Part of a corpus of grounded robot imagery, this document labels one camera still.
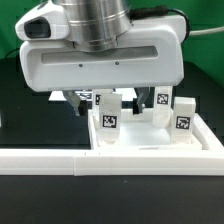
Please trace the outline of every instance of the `white tray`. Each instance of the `white tray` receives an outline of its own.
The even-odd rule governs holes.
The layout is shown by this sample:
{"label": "white tray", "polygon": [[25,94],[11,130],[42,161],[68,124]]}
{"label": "white tray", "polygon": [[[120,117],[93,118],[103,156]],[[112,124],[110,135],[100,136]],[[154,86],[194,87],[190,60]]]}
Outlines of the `white tray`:
{"label": "white tray", "polygon": [[172,144],[170,128],[155,128],[152,125],[152,109],[145,109],[143,114],[133,115],[131,109],[121,112],[120,138],[115,143],[103,142],[98,137],[99,122],[89,111],[89,135],[93,150],[202,150],[202,144],[192,136],[191,144]]}

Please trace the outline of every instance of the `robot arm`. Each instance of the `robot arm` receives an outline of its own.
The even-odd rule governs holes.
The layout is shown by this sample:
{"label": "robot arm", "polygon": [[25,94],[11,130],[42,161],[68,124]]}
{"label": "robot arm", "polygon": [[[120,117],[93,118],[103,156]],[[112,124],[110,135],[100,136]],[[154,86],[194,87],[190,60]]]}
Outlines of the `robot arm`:
{"label": "robot arm", "polygon": [[121,0],[57,4],[37,6],[16,25],[33,90],[175,86],[183,79],[182,17],[130,22],[128,1]]}

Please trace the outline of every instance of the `white plastic base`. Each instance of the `white plastic base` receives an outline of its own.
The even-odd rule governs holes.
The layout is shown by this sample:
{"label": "white plastic base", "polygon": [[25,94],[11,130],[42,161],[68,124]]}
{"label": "white plastic base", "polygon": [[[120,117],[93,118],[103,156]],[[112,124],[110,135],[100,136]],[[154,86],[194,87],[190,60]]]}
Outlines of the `white plastic base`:
{"label": "white plastic base", "polygon": [[[94,129],[90,132],[90,137],[93,135]],[[134,147],[98,146],[94,150],[1,149],[0,175],[224,176],[224,148],[197,114],[194,119],[194,135],[200,141],[202,150],[180,150],[182,147],[167,150],[166,147],[170,145],[165,142],[160,144],[160,149],[151,146],[144,148],[138,147],[137,141]]]}

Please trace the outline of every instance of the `white block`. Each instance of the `white block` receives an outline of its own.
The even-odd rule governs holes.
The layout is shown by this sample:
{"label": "white block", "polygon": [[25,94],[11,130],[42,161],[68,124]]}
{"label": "white block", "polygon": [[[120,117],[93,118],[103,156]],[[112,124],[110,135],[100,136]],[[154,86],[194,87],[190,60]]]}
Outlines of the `white block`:
{"label": "white block", "polygon": [[174,112],[180,114],[194,114],[196,110],[195,98],[175,97]]}
{"label": "white block", "polygon": [[99,120],[99,104],[100,104],[100,98],[103,93],[112,93],[112,89],[94,89],[93,90],[93,114],[96,117],[97,120]]}
{"label": "white block", "polygon": [[99,139],[114,142],[119,139],[122,95],[103,93],[99,103]]}
{"label": "white block", "polygon": [[154,127],[167,128],[171,118],[172,86],[155,88],[152,124]]}
{"label": "white block", "polygon": [[175,97],[171,142],[191,143],[195,109],[194,98]]}

